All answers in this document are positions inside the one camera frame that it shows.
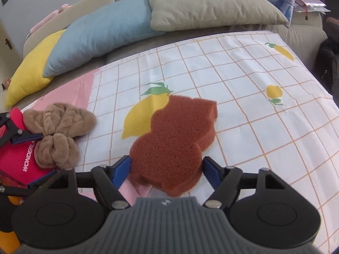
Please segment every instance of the black bag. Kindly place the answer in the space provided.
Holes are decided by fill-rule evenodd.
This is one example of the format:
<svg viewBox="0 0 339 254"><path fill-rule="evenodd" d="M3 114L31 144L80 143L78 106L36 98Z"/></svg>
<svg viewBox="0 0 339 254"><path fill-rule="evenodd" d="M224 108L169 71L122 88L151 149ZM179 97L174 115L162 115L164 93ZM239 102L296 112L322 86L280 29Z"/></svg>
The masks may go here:
<svg viewBox="0 0 339 254"><path fill-rule="evenodd" d="M325 32L328 38L320 45L312 74L321 85L333 95L333 100L339 104L339 33L333 31L332 24Z"/></svg>

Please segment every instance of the sofa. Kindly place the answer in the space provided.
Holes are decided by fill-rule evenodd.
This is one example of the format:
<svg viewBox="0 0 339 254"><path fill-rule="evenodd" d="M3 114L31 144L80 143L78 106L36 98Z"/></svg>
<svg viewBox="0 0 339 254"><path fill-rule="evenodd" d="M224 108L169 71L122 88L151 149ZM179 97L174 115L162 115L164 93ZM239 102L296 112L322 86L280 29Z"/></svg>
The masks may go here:
<svg viewBox="0 0 339 254"><path fill-rule="evenodd" d="M78 18L89 14L108 3L115 1L119 0L81 0L78 3L72 5L68 9L58 14L55 18L48 21L42 27L40 27L27 39L23 47L23 57L26 57L26 55L29 54L29 52L31 52L31 50L33 50L47 36L59 30L67 28L73 21L77 20ZM289 28L287 28L285 25L252 24L172 31L164 35L159 35L153 38L122 46L104 56L92 59L90 62L75 70L72 70L62 75L58 75L46 88L25 97L17 104L17 106L19 108L23 108L29 103L38 99L39 97L50 92L51 90L90 70L138 52L199 36L250 30L268 30L274 33L278 33L280 37L292 48L292 50L297 54L297 56L302 60L302 62L309 70L313 68L320 44L327 38L325 32L322 30L322 18L319 12L310 12L308 14L308 20L305 19L305 14L303 12L295 12L293 14L293 18Z"/></svg>

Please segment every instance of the beige pillow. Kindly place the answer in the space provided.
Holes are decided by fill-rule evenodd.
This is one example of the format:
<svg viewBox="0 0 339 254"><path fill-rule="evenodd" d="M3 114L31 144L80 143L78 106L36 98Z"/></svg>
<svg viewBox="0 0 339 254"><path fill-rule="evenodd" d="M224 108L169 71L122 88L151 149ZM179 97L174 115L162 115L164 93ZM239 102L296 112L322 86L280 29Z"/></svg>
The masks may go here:
<svg viewBox="0 0 339 254"><path fill-rule="evenodd" d="M153 30L174 31L231 25L288 24L267 0L149 0Z"/></svg>

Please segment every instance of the black clamp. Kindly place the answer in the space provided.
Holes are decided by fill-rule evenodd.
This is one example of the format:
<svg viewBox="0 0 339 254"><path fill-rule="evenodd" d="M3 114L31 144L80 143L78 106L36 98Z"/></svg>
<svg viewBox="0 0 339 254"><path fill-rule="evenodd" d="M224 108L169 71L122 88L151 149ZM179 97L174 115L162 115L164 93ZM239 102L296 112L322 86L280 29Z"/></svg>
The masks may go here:
<svg viewBox="0 0 339 254"><path fill-rule="evenodd" d="M0 148L11 141L12 144L19 144L27 141L36 141L43 138L42 133L32 134L27 130L18 128L13 120L11 120L10 113L0 113L0 127L6 126L6 133L0 138Z"/></svg>
<svg viewBox="0 0 339 254"><path fill-rule="evenodd" d="M54 171L29 184L29 189L2 186L0 196L29 197L18 207L8 202L3 205L19 241L36 248L59 249L92 237L110 211L130 207L118 191L130 164L130 158L124 156L113 166L97 166L90 172ZM77 188L93 188L98 202L80 195Z"/></svg>
<svg viewBox="0 0 339 254"><path fill-rule="evenodd" d="M233 228L249 241L287 249L315 239L321 222L318 211L270 169L243 173L234 166L222 168L205 157L203 172L215 189L204 206L222 209ZM256 191L238 200L242 189Z"/></svg>

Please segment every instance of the sponge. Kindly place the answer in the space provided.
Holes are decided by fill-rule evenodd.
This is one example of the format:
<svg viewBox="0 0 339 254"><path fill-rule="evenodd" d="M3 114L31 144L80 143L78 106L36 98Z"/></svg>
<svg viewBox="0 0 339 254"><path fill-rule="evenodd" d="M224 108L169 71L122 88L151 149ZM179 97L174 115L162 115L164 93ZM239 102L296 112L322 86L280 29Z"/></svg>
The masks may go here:
<svg viewBox="0 0 339 254"><path fill-rule="evenodd" d="M181 196L199 181L201 152L214 141L215 101L170 95L151 118L151 131L132 145L129 178L151 184L171 197Z"/></svg>

